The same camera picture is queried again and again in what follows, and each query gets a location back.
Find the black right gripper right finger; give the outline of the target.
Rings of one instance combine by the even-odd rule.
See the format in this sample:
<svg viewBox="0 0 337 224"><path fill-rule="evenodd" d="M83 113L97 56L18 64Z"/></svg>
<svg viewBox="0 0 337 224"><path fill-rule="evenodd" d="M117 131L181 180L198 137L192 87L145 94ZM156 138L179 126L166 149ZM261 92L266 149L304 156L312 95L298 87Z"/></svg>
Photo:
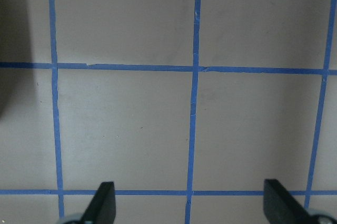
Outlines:
<svg viewBox="0 0 337 224"><path fill-rule="evenodd" d="M277 179L264 180L264 215L271 224L325 223L325 215L309 214Z"/></svg>

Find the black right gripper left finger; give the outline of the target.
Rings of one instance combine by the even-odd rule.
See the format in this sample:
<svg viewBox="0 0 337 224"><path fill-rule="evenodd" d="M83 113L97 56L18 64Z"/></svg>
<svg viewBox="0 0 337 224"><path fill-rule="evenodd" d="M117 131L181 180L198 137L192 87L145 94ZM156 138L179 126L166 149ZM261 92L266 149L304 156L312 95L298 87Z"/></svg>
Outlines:
<svg viewBox="0 0 337 224"><path fill-rule="evenodd" d="M114 182L102 182L83 213L80 223L113 224L116 218Z"/></svg>

